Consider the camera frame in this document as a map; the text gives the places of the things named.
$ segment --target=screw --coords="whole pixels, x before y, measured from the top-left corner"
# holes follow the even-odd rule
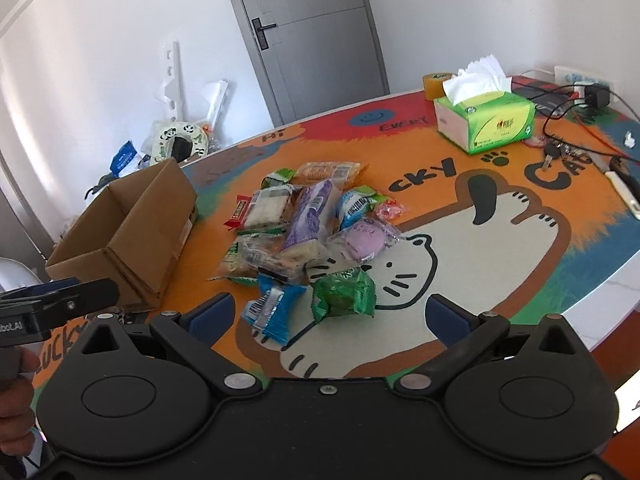
[[[335,395],[338,393],[338,388],[331,386],[330,384],[326,384],[325,386],[320,386],[320,393],[323,395]]]
[[[249,374],[231,374],[225,377],[225,385],[232,390],[246,390],[256,383],[254,376]]]
[[[407,390],[426,390],[431,386],[431,378],[423,374],[407,374],[400,378],[400,385]]]

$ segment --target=purple snack wrapper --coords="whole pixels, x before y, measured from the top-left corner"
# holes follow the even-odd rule
[[[331,180],[323,180],[307,187],[298,200],[293,220],[282,243],[282,251],[286,252],[306,242],[324,243],[332,234],[330,227],[335,221],[341,193],[342,190]],[[309,257],[313,258],[317,252],[311,251]]]

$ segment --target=power adapter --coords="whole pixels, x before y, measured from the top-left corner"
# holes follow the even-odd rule
[[[591,108],[604,108],[611,102],[611,94],[606,86],[593,84],[584,87],[584,102]]]

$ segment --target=door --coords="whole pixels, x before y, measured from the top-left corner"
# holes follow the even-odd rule
[[[365,0],[242,2],[285,124],[385,94]]]
[[[45,259],[36,249],[11,209],[9,202],[0,191],[0,257],[16,260],[31,269],[43,282],[50,278],[44,269]],[[11,281],[10,276],[0,276],[0,283]]]

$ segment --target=human hand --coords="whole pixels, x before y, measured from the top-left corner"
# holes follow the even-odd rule
[[[22,372],[38,368],[38,356],[22,348]],[[33,386],[20,376],[11,381],[9,389],[0,392],[0,451],[11,456],[27,456],[33,449],[35,437],[31,428],[35,415],[31,410]]]

